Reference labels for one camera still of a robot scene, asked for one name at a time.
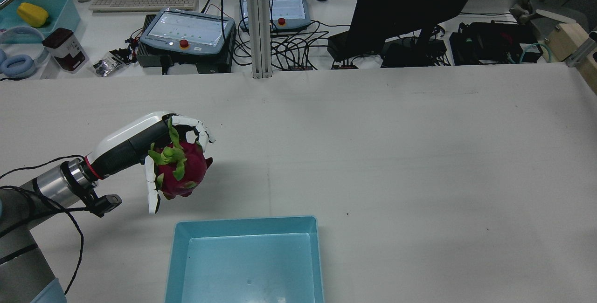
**white robotic finger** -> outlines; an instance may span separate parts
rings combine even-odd
[[[151,157],[145,156],[145,179],[147,180],[147,203],[149,204],[149,213],[156,214],[160,207],[160,194],[155,184],[155,162]]]
[[[197,136],[197,139],[195,141],[201,145],[201,147],[203,148],[203,152],[205,152],[208,142],[215,142],[215,137],[213,136],[213,134],[211,134],[209,129],[205,127],[205,125],[202,122],[200,122],[200,120],[189,118],[186,116],[172,116],[172,125],[185,125],[192,127],[193,132]]]

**robotic arm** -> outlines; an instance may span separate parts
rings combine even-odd
[[[215,142],[199,120],[160,111],[139,118],[104,138],[84,160],[66,161],[21,186],[32,197],[15,190],[0,190],[0,302],[65,303],[66,297],[30,229],[51,217],[49,209],[68,208],[81,200],[102,217],[122,203],[118,195],[98,197],[94,191],[105,179],[136,163],[145,164],[149,210],[155,213],[160,197],[155,187],[151,145],[170,143],[168,121],[179,134],[192,131],[203,150]]]

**wooden block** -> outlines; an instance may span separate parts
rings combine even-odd
[[[553,53],[552,61],[558,62],[578,49],[587,38],[589,38],[589,34],[578,23],[560,23],[549,34],[545,44]],[[595,52],[597,52],[597,48],[591,51],[576,69],[583,76],[591,90],[597,94],[597,62],[593,59],[593,53]]]

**headphone ear cushion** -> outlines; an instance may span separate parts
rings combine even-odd
[[[10,78],[26,78],[34,74],[35,63],[28,55],[9,57],[0,64],[0,72]]]

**light blue tray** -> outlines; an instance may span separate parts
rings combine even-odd
[[[179,222],[166,303],[324,303],[313,216]]]
[[[59,27],[70,29],[74,32],[81,20],[73,0],[13,0],[8,6],[0,10],[0,31],[19,26],[28,27],[27,22],[24,22],[17,14],[17,7],[21,3],[31,3],[47,10],[49,14],[48,20],[45,25],[38,28],[45,37],[49,36],[49,34]],[[7,43],[40,43],[40,41],[39,37],[27,34],[13,40],[8,40]]]

